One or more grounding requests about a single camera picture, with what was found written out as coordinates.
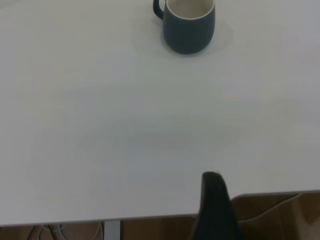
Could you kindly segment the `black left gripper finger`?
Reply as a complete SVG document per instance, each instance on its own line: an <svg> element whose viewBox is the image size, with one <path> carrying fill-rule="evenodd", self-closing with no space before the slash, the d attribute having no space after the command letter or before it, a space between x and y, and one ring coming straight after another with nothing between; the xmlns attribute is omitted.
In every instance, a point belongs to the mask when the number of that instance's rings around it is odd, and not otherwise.
<svg viewBox="0 0 320 240"><path fill-rule="evenodd" d="M242 240L226 183L217 172L204 172L199 213L191 240Z"/></svg>

